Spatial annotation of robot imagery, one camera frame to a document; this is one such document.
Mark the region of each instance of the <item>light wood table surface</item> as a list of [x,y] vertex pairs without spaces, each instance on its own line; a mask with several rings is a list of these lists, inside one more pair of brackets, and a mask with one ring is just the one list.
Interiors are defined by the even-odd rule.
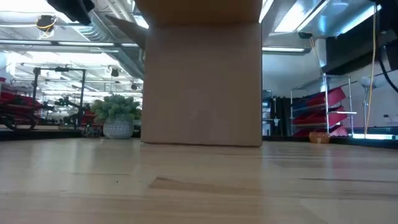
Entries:
[[398,223],[398,151],[0,142],[0,223]]

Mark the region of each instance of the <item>wicker basket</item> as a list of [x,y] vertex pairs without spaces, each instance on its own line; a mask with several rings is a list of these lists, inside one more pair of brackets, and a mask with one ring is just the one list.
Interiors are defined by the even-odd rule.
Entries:
[[323,132],[311,132],[310,142],[317,144],[327,144],[330,141],[330,136],[328,133]]

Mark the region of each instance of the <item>yellow cord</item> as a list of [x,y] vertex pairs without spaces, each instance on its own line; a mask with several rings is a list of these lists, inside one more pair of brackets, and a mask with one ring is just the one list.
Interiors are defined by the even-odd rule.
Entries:
[[373,54],[372,54],[372,72],[371,72],[371,86],[369,87],[369,106],[368,106],[368,117],[366,118],[365,125],[365,138],[368,133],[369,118],[371,114],[371,104],[372,104],[372,89],[373,89],[373,75],[374,75],[374,60],[376,58],[376,13],[377,4],[374,4],[374,14],[373,14]]
[[39,28],[39,29],[49,29],[49,28],[51,28],[52,26],[54,26],[54,24],[57,22],[57,20],[55,19],[54,22],[53,22],[52,24],[41,27],[41,26],[38,26],[38,25],[37,25],[37,22],[38,22],[38,21],[39,21],[39,20],[36,19],[36,26],[37,26],[37,28]]

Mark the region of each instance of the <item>fluorescent light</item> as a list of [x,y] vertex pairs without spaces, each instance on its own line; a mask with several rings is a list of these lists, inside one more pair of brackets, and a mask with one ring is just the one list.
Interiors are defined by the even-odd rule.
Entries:
[[296,2],[286,13],[280,24],[276,27],[276,33],[292,32],[305,19],[304,7],[299,2]]
[[[381,9],[381,5],[378,5],[376,10],[379,11]],[[365,21],[367,18],[371,17],[374,14],[374,5],[370,6],[367,10],[362,12],[360,15],[355,17],[352,21],[347,23],[344,28],[340,31],[341,34],[344,34],[351,30],[352,28],[356,27],[358,24]]]
[[268,52],[303,52],[305,49],[293,47],[263,47],[262,50]]
[[120,44],[122,47],[138,47],[138,44],[132,44],[132,43],[123,43]]
[[119,50],[106,50],[106,49],[102,49],[102,50],[90,50],[90,53],[93,53],[93,54],[119,53]]
[[59,45],[66,46],[92,46],[92,47],[113,47],[113,43],[104,43],[104,42],[58,42]]
[[139,26],[148,29],[149,25],[148,23],[145,21],[145,19],[142,16],[134,16],[134,18],[136,19],[136,22]]
[[261,12],[260,12],[259,23],[262,22],[262,20],[268,13],[269,9],[271,8],[273,2],[274,2],[274,0],[262,0],[262,7],[261,7]]
[[87,83],[118,83],[118,81],[106,81],[106,80],[87,80]]
[[330,2],[330,0],[324,0],[298,27],[297,31],[302,30],[315,16],[321,12],[325,6]]
[[[365,135],[364,134],[354,134],[353,136],[356,139],[364,139]],[[392,139],[391,134],[367,134],[366,139]]]
[[0,40],[0,44],[21,44],[21,45],[51,45],[50,41],[42,40]]

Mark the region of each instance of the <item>potted plant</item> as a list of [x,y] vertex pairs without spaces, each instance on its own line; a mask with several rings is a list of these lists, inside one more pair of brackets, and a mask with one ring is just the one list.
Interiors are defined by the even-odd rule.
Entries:
[[105,96],[104,101],[94,101],[91,111],[96,115],[95,122],[104,124],[106,137],[128,139],[133,134],[133,121],[141,118],[138,106],[133,97],[111,95]]

